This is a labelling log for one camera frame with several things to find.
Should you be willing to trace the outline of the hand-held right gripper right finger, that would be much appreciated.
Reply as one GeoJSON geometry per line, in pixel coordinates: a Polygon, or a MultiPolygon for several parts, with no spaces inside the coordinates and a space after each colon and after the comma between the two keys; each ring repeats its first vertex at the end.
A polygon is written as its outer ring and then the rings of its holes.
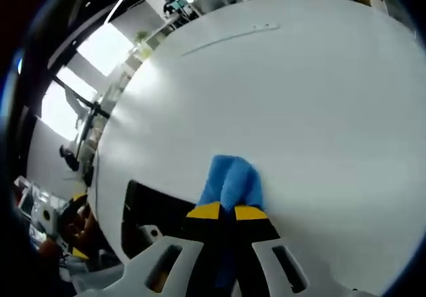
{"type": "Polygon", "coordinates": [[[235,274],[243,296],[350,295],[325,262],[281,237],[265,212],[237,206],[235,215],[235,274]]]}

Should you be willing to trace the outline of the person's left hand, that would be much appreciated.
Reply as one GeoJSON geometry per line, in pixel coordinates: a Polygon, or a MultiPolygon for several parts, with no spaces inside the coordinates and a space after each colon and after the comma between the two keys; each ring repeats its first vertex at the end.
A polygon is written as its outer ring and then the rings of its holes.
{"type": "Polygon", "coordinates": [[[95,246],[97,239],[98,223],[94,218],[91,208],[85,206],[77,213],[72,222],[65,228],[69,243],[80,250],[88,250],[95,246]]]}

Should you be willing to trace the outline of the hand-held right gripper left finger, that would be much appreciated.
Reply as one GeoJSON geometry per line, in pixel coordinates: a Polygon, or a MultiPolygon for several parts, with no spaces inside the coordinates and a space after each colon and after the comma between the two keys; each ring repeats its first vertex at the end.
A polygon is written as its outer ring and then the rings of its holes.
{"type": "Polygon", "coordinates": [[[213,296],[214,268],[206,265],[207,245],[163,236],[124,265],[122,276],[79,296],[213,296]]]}

